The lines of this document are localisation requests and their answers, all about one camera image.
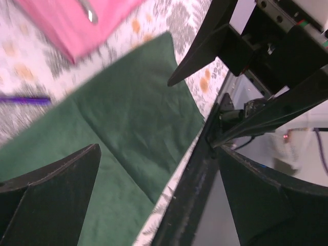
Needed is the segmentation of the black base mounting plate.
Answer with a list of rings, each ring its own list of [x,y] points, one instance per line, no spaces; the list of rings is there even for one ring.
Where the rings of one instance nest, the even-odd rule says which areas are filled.
[[[217,97],[151,242],[152,245],[192,244],[219,169],[217,151],[210,143],[222,133],[219,123],[220,114],[233,109],[228,93]]]

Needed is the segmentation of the silver fork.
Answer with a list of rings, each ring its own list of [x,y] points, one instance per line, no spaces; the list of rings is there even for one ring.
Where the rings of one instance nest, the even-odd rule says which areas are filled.
[[[85,15],[87,16],[87,19],[89,20],[89,22],[91,22],[94,25],[98,24],[98,16],[97,16],[94,8],[92,7],[90,1],[89,0],[79,0],[79,3],[81,5],[82,9],[84,10]]]

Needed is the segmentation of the pink rose placemat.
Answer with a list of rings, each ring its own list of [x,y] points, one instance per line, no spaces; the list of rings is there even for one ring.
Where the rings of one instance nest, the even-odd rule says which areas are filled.
[[[15,1],[46,38],[71,63],[90,54],[143,2],[90,1],[98,24],[87,19],[79,1]]]

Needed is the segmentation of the dark green cloth napkin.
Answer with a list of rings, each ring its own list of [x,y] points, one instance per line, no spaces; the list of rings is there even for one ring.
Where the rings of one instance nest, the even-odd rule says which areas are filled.
[[[99,144],[101,161],[79,245],[131,245],[203,125],[171,34],[133,50],[1,149],[7,180]]]

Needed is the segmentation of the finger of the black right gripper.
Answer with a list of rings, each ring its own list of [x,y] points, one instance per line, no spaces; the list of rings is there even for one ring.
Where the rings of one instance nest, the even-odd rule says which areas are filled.
[[[174,86],[215,60],[230,29],[237,0],[212,0],[187,54],[168,80]]]
[[[251,100],[241,110],[219,111],[221,129],[211,140],[211,147],[233,138],[273,131],[326,100],[327,65],[278,97]]]

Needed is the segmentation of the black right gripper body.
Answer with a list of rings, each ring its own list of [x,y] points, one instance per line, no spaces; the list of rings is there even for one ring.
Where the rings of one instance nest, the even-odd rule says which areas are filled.
[[[291,1],[256,1],[242,33],[227,30],[220,59],[269,96],[327,69],[327,39]]]

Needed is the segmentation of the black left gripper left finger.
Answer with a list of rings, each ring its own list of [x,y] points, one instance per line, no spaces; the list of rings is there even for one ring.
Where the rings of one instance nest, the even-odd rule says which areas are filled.
[[[100,164],[98,144],[1,182],[1,245],[77,245]]]

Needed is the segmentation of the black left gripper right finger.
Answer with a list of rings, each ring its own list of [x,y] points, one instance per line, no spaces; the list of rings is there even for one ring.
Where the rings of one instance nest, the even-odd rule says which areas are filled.
[[[219,169],[241,245],[327,245],[327,187],[225,146]]]

